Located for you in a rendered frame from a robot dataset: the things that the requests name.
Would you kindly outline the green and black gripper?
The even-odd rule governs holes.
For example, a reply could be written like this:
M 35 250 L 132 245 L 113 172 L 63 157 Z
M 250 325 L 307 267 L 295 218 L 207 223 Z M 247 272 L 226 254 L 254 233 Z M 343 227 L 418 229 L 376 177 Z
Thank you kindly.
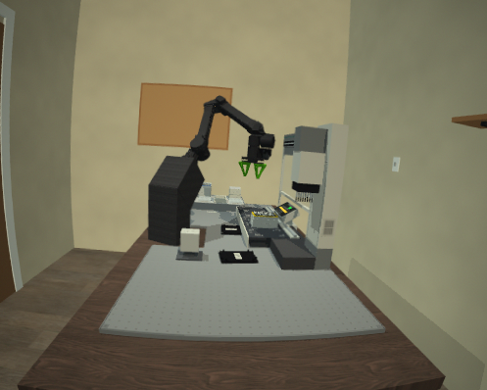
M 248 146 L 247 157 L 242 157 L 242 160 L 248 160 L 248 161 L 239 162 L 240 168 L 242 169 L 244 176 L 247 175 L 251 163 L 254 164 L 256 179 L 260 178 L 262 172 L 266 168 L 267 165 L 264 165 L 264 163 L 257 163 L 257 161 L 262 161 L 262 162 L 264 161 L 264 159 L 257 158 L 258 148 L 259 147 L 257 147 L 257 146 L 256 147 L 251 146 L 251 148 L 250 148 L 250 146 Z M 243 165 L 247 165 L 246 171 L 244 171 Z M 259 175 L 258 175 L 258 167 L 262 167 Z

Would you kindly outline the yellow tip rack with grey top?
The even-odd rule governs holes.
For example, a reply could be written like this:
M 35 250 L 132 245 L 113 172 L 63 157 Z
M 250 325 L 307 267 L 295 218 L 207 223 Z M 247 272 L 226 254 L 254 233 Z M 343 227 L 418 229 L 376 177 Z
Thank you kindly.
M 274 213 L 252 212 L 250 224 L 257 228 L 274 228 L 278 225 L 278 216 Z

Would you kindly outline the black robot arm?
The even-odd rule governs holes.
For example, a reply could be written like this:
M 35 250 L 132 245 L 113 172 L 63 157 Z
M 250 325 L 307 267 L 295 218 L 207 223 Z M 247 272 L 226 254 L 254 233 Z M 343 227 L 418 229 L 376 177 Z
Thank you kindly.
M 258 148 L 257 158 L 264 158 L 265 160 L 269 159 L 271 156 L 271 149 L 266 148 L 274 147 L 275 138 L 274 134 L 265 133 L 262 124 L 250 119 L 245 114 L 231 106 L 222 96 L 217 96 L 216 99 L 204 103 L 204 106 L 204 114 L 198 134 L 195 135 L 193 140 L 191 140 L 191 148 L 189 148 L 188 152 L 186 152 L 186 154 L 182 157 L 195 158 L 200 162 L 206 161 L 210 158 L 211 154 L 208 144 L 212 120 L 214 114 L 221 113 L 224 116 L 229 116 L 231 119 L 235 120 L 251 134 L 248 140 L 248 146 L 250 146 L 250 148 L 251 146 L 260 147 L 261 145 L 262 148 Z

